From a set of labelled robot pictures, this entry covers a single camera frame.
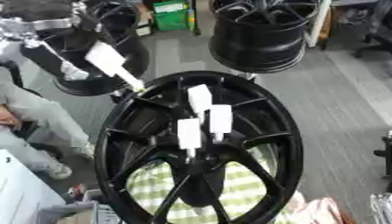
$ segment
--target person's leg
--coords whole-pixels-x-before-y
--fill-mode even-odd
[[[23,121],[46,126],[70,147],[82,149],[88,145],[88,135],[55,101],[48,101],[15,85],[5,85],[6,106]]]
[[[15,136],[9,127],[0,125],[0,149],[9,151],[33,172],[46,172],[54,179],[66,179],[72,171],[44,151],[32,148],[24,139]]]

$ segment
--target metal stand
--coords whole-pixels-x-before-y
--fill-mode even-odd
[[[389,178],[392,173],[392,130],[382,138],[385,143],[385,150],[375,150],[374,154],[377,157],[385,158],[385,174]]]

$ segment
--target sneaker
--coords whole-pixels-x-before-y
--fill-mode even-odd
[[[48,165],[44,172],[52,179],[67,179],[72,175],[71,168],[57,161]]]
[[[88,143],[84,148],[77,148],[76,152],[83,158],[94,160],[95,145]]]

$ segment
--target white post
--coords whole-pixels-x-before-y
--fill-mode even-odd
[[[305,34],[306,43],[309,47],[316,46],[317,42],[319,41],[319,34],[321,32],[321,28],[323,27],[324,21],[326,20],[326,14],[331,7],[331,2],[332,0],[322,0],[316,19],[313,22],[311,33]]]

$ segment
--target white block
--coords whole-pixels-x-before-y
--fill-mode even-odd
[[[233,112],[230,105],[217,104],[210,109],[210,132],[230,133],[233,128]]]
[[[113,46],[97,41],[88,51],[86,60],[110,77],[115,76],[125,58]]]
[[[194,150],[201,147],[201,130],[199,119],[183,119],[177,121],[179,147],[183,150]]]
[[[197,114],[203,122],[203,113],[206,110],[209,110],[213,105],[213,95],[211,94],[208,87],[203,84],[188,88],[188,101],[192,107],[193,112]]]

